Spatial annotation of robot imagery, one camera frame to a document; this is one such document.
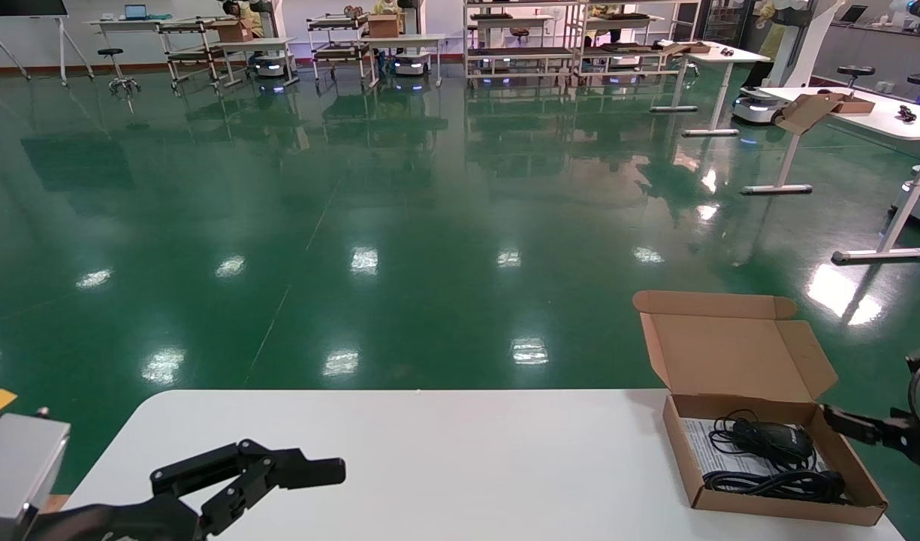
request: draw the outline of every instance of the box lid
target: box lid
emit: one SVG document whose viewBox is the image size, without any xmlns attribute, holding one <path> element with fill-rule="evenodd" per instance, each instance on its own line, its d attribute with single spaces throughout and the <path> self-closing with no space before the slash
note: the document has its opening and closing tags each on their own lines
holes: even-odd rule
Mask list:
<svg viewBox="0 0 920 541">
<path fill-rule="evenodd" d="M 650 365 L 675 394 L 816 400 L 837 382 L 807 322 L 786 321 L 789 298 L 641 291 Z"/>
</svg>

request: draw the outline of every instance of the laptop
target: laptop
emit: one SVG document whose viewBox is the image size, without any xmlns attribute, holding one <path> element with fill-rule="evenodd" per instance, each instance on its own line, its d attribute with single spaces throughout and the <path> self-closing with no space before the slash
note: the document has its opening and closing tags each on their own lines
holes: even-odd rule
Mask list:
<svg viewBox="0 0 920 541">
<path fill-rule="evenodd" d="M 126 4 L 125 14 L 126 20 L 147 20 L 149 18 L 145 4 Z"/>
<path fill-rule="evenodd" d="M 843 17 L 838 20 L 840 23 L 844 24 L 854 24 L 857 22 L 858 18 L 861 18 L 861 15 L 864 14 L 864 11 L 867 11 L 866 6 L 861 6 L 860 4 L 851 4 L 847 8 L 847 11 L 843 14 Z"/>
</svg>

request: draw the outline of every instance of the chair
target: chair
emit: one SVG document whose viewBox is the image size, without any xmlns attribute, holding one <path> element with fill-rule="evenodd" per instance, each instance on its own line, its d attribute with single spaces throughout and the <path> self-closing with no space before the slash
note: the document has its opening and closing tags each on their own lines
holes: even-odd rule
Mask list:
<svg viewBox="0 0 920 541">
<path fill-rule="evenodd" d="M 523 38 L 529 37 L 529 29 L 528 28 L 513 28 L 510 31 L 510 34 L 515 35 L 515 37 L 517 37 L 517 47 L 522 47 Z"/>
<path fill-rule="evenodd" d="M 125 89 L 127 93 L 133 92 L 133 88 L 136 88 L 137 92 L 142 90 L 140 88 L 140 84 L 136 82 L 136 79 L 123 76 L 121 69 L 119 69 L 119 63 L 116 62 L 116 55 L 121 55 L 122 49 L 99 49 L 99 51 L 96 52 L 103 57 L 112 59 L 113 69 L 116 69 L 116 78 L 109 82 L 109 92 L 112 92 L 115 95 L 116 93 L 119 93 L 120 88 Z"/>
<path fill-rule="evenodd" d="M 876 72 L 876 69 L 871 68 L 869 65 L 841 65 L 840 68 L 837 68 L 837 73 L 850 75 L 850 82 L 847 83 L 848 89 L 854 88 L 854 83 L 857 82 L 858 77 L 873 75 Z"/>
</svg>

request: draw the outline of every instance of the mouse cable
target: mouse cable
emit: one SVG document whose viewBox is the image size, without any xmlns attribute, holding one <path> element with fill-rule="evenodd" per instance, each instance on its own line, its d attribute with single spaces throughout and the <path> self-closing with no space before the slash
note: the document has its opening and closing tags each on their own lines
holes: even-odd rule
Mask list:
<svg viewBox="0 0 920 541">
<path fill-rule="evenodd" d="M 787 470 L 775 476 L 745 472 L 710 472 L 703 476 L 704 488 L 751 496 L 781 497 L 784 500 L 844 503 L 846 483 L 837 472 Z"/>
</svg>

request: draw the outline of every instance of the monitor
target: monitor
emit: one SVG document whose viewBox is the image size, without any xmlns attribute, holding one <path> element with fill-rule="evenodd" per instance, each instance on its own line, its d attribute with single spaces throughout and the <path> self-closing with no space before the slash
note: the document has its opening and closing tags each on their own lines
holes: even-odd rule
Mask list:
<svg viewBox="0 0 920 541">
<path fill-rule="evenodd" d="M 68 15 L 62 0 L 0 0 L 0 17 Z"/>
<path fill-rule="evenodd" d="M 847 8 L 847 11 L 845 11 L 843 14 L 843 17 L 840 18 L 840 21 L 854 24 L 857 22 L 858 18 L 861 18 L 861 15 L 864 14 L 864 11 L 867 11 L 866 6 L 861 6 L 860 4 L 851 4 L 850 8 Z"/>
<path fill-rule="evenodd" d="M 127 4 L 126 20 L 145 20 L 148 17 L 145 4 Z"/>
</svg>

